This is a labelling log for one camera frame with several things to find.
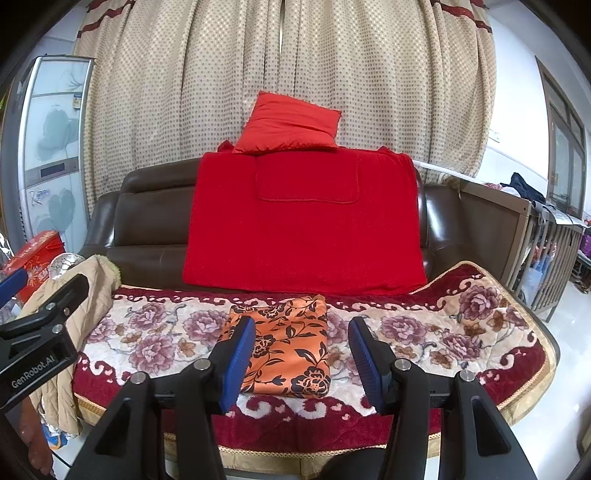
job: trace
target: window frame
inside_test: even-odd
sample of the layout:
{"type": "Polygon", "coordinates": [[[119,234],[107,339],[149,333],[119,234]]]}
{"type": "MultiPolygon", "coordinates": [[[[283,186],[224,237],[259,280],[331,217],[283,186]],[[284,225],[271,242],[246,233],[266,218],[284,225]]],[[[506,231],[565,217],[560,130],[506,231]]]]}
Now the window frame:
{"type": "Polygon", "coordinates": [[[586,133],[585,133],[585,125],[581,121],[580,115],[577,113],[573,104],[570,102],[569,98],[566,96],[560,84],[556,81],[556,79],[552,76],[552,74],[548,71],[548,69],[540,62],[538,57],[535,58],[538,63],[538,69],[540,71],[540,79],[542,81],[542,88],[544,89],[544,97],[546,101],[546,112],[548,117],[548,143],[549,143],[549,150],[548,150],[548,190],[547,190],[547,199],[550,203],[556,204],[556,207],[560,210],[568,213],[568,210],[572,205],[570,204],[570,197],[567,204],[556,200],[553,196],[554,193],[554,182],[553,182],[553,173],[556,170],[556,134],[554,132],[553,123],[555,122],[554,118],[556,117],[556,123],[559,125],[560,129],[565,133],[569,139],[569,195],[572,194],[573,188],[573,169],[574,169],[574,150],[577,150],[579,156],[581,156],[583,160],[583,173],[582,173],[582,185],[581,185],[581,194],[579,205],[576,208],[574,213],[568,213],[569,215],[573,215],[577,218],[582,218],[583,216],[583,205],[584,205],[584,197],[585,192],[587,189],[587,145],[586,145],[586,133]],[[558,108],[554,106],[554,103],[550,101],[550,94],[548,92],[549,88],[554,89],[556,93],[558,93],[560,99],[564,102],[566,106],[567,117],[565,118],[564,115],[559,111],[558,108]],[[577,135],[574,133],[574,129],[571,127],[571,121],[574,121],[577,124],[578,129],[581,132],[581,138],[578,138],[577,135]]]}

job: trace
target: refrigerator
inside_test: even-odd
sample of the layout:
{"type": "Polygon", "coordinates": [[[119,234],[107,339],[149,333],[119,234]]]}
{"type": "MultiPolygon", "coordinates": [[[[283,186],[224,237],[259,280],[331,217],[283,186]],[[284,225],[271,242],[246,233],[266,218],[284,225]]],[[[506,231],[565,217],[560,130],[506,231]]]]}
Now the refrigerator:
{"type": "Polygon", "coordinates": [[[92,69],[90,58],[37,57],[12,86],[0,183],[14,251],[43,230],[59,231],[67,252],[84,244],[89,214],[83,119],[92,69]]]}

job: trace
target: beige jacket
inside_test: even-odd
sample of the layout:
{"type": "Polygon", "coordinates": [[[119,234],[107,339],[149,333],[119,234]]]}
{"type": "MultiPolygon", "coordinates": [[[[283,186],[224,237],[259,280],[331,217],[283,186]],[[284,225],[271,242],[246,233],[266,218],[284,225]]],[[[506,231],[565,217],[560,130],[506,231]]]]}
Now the beige jacket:
{"type": "MultiPolygon", "coordinates": [[[[88,297],[67,319],[66,328],[74,346],[80,351],[88,334],[113,306],[112,292],[121,286],[119,270],[106,257],[93,255],[58,279],[47,280],[27,300],[19,317],[36,312],[43,302],[78,273],[88,278],[88,297]]],[[[79,434],[80,424],[72,393],[73,374],[74,365],[71,365],[35,390],[30,398],[35,408],[43,399],[47,423],[65,432],[79,434]]]]}

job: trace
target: orange floral cloth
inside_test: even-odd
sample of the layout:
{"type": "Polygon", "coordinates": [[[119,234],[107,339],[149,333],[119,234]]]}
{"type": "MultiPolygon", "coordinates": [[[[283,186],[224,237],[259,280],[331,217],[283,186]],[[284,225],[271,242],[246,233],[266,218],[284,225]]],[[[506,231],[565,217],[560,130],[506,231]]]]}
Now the orange floral cloth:
{"type": "Polygon", "coordinates": [[[326,301],[322,295],[271,307],[233,306],[220,340],[232,337],[243,315],[252,317],[256,324],[243,393],[319,398],[329,392],[326,301]]]}

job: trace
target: window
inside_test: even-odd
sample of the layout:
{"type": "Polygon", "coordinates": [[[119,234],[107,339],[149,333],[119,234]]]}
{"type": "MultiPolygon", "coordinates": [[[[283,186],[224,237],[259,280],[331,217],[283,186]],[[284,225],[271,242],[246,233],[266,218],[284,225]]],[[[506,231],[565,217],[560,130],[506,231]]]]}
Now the window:
{"type": "Polygon", "coordinates": [[[585,128],[554,77],[538,60],[550,130],[548,201],[581,218],[585,197],[587,155],[585,128]]]}

